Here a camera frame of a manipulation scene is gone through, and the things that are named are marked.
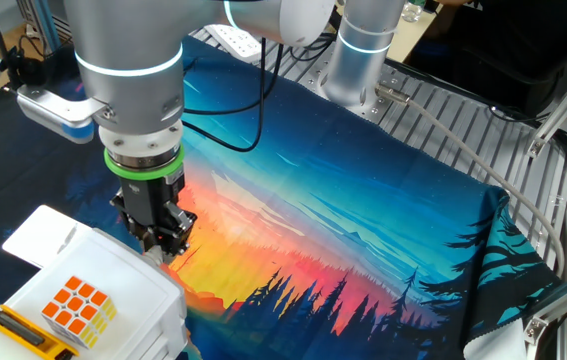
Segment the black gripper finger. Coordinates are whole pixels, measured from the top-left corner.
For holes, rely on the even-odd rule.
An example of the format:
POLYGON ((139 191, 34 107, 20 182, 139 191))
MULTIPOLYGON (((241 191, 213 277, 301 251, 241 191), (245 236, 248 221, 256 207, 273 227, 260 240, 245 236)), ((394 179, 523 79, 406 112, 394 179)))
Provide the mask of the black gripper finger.
POLYGON ((140 242, 143 251, 154 246, 162 248, 162 234, 157 226, 145 226, 130 218, 129 233, 140 242))
POLYGON ((197 220, 193 212, 181 209, 173 202, 167 202, 166 208, 166 252, 170 255, 182 255, 189 249, 189 237, 197 220))

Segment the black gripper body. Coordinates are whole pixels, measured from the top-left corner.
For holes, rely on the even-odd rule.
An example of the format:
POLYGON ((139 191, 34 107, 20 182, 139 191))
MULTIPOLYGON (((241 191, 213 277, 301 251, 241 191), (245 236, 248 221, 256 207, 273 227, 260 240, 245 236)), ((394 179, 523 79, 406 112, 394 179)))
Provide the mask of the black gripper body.
POLYGON ((184 188, 184 176, 168 175, 152 180, 119 178, 120 189, 111 204, 121 214, 129 230, 129 219, 145 226, 165 229, 167 202, 177 203, 178 194, 184 188))

